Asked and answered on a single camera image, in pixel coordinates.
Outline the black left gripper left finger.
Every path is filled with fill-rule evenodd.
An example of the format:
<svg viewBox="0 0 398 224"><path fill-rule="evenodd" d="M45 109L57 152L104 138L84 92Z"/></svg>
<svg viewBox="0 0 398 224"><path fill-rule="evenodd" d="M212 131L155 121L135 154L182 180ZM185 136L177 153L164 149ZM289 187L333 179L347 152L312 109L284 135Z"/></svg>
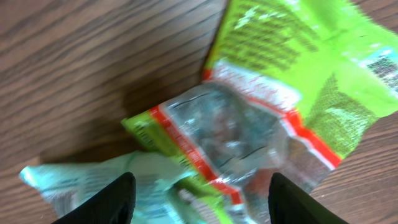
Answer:
<svg viewBox="0 0 398 224"><path fill-rule="evenodd" d="M130 224L136 204L136 179L126 172L53 224Z"/></svg>

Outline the green haribo candy bag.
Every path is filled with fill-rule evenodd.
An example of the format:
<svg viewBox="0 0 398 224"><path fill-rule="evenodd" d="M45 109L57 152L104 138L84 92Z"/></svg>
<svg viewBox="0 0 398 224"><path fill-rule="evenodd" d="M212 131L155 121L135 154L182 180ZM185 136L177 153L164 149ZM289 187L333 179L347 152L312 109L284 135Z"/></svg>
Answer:
<svg viewBox="0 0 398 224"><path fill-rule="evenodd" d="M349 1L235 0L203 81L123 126L192 172L201 221L269 223L280 172L312 191L397 111L397 35Z"/></svg>

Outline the teal packet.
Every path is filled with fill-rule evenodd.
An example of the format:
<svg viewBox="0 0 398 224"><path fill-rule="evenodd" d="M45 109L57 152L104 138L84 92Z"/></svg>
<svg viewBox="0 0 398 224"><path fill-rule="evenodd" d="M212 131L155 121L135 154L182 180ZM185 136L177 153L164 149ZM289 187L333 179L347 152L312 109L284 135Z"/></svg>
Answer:
<svg viewBox="0 0 398 224"><path fill-rule="evenodd" d="M136 178L133 223L204 223L175 187L192 172L155 152L136 151L99 163L27 166L19 177L63 217L125 172Z"/></svg>

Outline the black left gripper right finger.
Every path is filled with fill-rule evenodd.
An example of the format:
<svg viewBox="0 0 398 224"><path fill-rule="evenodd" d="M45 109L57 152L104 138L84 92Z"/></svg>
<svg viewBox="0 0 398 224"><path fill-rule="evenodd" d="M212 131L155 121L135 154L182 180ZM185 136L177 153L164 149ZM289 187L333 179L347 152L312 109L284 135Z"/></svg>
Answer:
<svg viewBox="0 0 398 224"><path fill-rule="evenodd" d="M348 224L278 172L271 178L268 206L272 224Z"/></svg>

